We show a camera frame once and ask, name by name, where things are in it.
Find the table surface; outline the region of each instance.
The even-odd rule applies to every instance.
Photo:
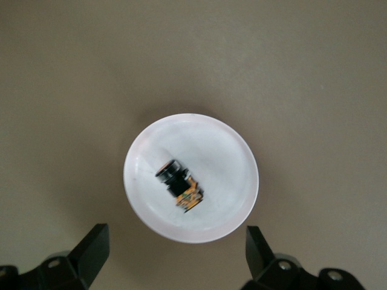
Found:
[[[91,289],[239,289],[246,225],[317,274],[385,289],[387,2],[0,1],[0,264],[21,272],[99,222]],[[135,215],[134,138],[193,112],[233,127],[260,188],[230,235],[188,245]]]

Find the small electronic component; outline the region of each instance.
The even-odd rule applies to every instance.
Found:
[[[168,191],[176,199],[176,205],[185,209],[185,213],[203,200],[203,190],[176,160],[170,160],[157,173],[156,177],[168,185]]]

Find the silver screw head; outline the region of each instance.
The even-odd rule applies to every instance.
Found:
[[[57,267],[57,265],[59,265],[60,264],[60,261],[59,261],[59,259],[55,259],[55,260],[52,260],[50,263],[48,263],[48,267],[49,268],[54,268],[54,267]]]
[[[286,262],[286,261],[280,261],[280,262],[278,263],[278,266],[279,266],[282,270],[285,270],[285,271],[288,271],[288,270],[291,269],[291,265],[290,265],[288,262]]]
[[[343,280],[343,276],[341,276],[341,274],[337,271],[329,271],[328,272],[328,276],[330,277],[330,279],[334,280],[334,281],[341,281]]]

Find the plate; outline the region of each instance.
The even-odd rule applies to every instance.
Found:
[[[187,168],[204,190],[203,201],[186,213],[155,177],[170,160]],[[143,130],[129,148],[123,181],[137,216],[156,233],[185,243],[210,242],[238,228],[259,187],[258,167],[243,138],[199,114],[171,115]]]

